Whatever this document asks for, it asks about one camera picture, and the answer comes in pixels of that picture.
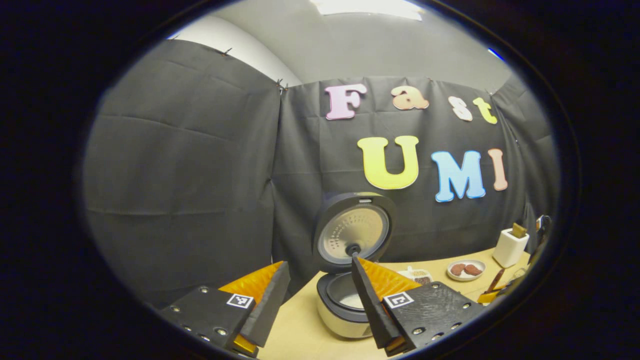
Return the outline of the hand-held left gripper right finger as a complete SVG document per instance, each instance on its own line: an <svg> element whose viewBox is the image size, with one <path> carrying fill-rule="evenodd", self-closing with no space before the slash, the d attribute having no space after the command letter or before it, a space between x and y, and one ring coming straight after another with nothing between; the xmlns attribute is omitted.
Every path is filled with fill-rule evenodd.
<svg viewBox="0 0 640 360"><path fill-rule="evenodd" d="M442 282L419 284L358 255L350 274L375 345L388 357L433 348L485 310Z"/></svg>

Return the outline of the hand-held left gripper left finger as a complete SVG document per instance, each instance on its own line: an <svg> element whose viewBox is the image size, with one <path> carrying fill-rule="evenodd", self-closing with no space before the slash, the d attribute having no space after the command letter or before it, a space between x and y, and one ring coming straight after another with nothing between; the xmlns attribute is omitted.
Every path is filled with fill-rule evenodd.
<svg viewBox="0 0 640 360"><path fill-rule="evenodd" d="M266 345L290 280L290 265L281 260L218 288L199 285L160 314L199 341L256 358Z"/></svg>

